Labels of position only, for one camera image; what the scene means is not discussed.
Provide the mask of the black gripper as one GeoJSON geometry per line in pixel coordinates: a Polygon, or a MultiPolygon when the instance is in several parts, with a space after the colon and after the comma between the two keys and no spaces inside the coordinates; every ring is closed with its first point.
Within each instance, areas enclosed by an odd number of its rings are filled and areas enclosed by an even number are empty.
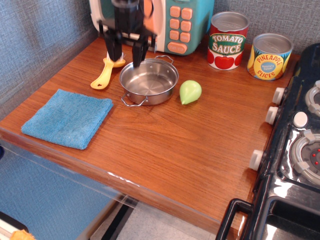
{"type": "Polygon", "coordinates": [[[148,39],[155,40],[157,34],[147,29],[144,20],[147,18],[142,0],[112,0],[113,17],[99,20],[99,33],[103,34],[107,52],[113,62],[122,56],[122,38],[131,34],[139,38],[133,43],[133,67],[138,68],[145,59],[148,50],[148,39]]]}

